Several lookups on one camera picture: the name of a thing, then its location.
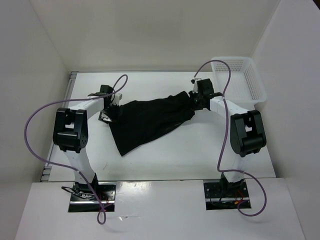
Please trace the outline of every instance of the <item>black fabric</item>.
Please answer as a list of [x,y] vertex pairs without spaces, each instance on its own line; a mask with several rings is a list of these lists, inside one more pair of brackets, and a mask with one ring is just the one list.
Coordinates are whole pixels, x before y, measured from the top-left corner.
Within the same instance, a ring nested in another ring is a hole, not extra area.
[[132,101],[119,111],[118,120],[109,125],[121,156],[170,133],[195,115],[185,91],[163,99]]

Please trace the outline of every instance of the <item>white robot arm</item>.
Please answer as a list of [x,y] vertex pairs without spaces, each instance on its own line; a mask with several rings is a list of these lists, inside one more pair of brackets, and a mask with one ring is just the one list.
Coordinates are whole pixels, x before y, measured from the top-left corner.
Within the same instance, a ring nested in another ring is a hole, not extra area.
[[[70,108],[60,107],[55,116],[53,143],[59,146],[71,166],[81,171],[94,188],[98,185],[98,179],[91,168],[86,151],[89,138],[88,119],[100,111],[108,112],[112,107],[119,105],[122,94],[117,93],[113,96],[95,99],[112,92],[112,87],[101,85],[100,92],[89,95],[90,100]],[[88,186],[81,175],[75,171],[74,177],[78,189],[87,192]]]
[[[195,110],[207,108],[226,118],[226,109],[221,93],[214,93],[210,79],[196,78],[192,81],[193,91],[189,92]],[[257,110],[244,109],[233,102],[226,100],[229,117],[228,139],[234,151],[231,159],[233,170],[245,172],[253,159],[254,154],[266,146],[267,140],[261,118]],[[227,185],[236,186],[241,184],[244,174],[230,171],[222,175],[226,178]]]

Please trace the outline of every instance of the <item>white plastic basket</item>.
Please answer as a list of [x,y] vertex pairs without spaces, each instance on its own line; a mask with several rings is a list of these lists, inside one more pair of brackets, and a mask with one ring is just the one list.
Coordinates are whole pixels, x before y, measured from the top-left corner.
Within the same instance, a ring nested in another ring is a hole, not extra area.
[[[222,60],[231,69],[231,80],[225,98],[236,104],[256,104],[267,100],[267,94],[254,61],[250,57],[222,56],[212,60]],[[212,71],[217,90],[223,92],[229,72],[221,62],[212,62]]]

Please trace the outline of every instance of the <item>white wall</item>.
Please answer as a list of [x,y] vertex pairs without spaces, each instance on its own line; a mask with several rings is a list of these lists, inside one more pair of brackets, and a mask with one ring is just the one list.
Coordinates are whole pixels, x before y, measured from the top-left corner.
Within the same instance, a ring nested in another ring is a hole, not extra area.
[[68,70],[196,70],[250,56],[279,0],[30,0]]
[[[28,0],[0,1],[0,34],[0,239],[10,240],[43,167],[25,147],[24,124],[36,108],[64,97],[69,77]],[[53,121],[51,108],[30,126],[30,143],[44,157]]]
[[279,177],[286,177],[306,239],[319,239],[320,10],[281,0],[253,59],[267,103],[259,106]]

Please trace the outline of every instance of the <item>white tabletop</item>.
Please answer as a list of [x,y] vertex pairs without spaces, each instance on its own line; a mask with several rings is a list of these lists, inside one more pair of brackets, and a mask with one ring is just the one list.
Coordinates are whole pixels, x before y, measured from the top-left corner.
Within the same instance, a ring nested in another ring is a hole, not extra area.
[[[98,92],[100,86],[111,85],[121,72],[78,73],[70,98],[85,98]],[[189,92],[194,72],[126,72],[128,83],[121,91],[120,104],[133,100],[147,101],[166,98],[181,91]],[[211,72],[201,72],[200,78],[210,78]],[[225,121],[206,109],[173,132],[144,144],[121,157],[110,128],[98,121],[97,113],[88,121],[89,141],[87,154],[91,167],[100,181],[149,181],[218,179],[217,162],[225,131]],[[231,167],[234,152],[230,144],[225,149],[222,168]],[[69,164],[67,157],[54,146],[50,160]],[[275,178],[268,149],[264,147],[254,155],[248,172],[258,178]],[[74,181],[71,170],[53,166],[49,181]]]
[[[115,211],[105,225],[96,212],[68,213],[71,182],[33,183],[16,240],[303,240],[304,235],[284,179],[261,179],[267,205],[256,217],[236,209],[206,210],[203,181],[118,182]],[[264,202],[247,179],[252,209]]]

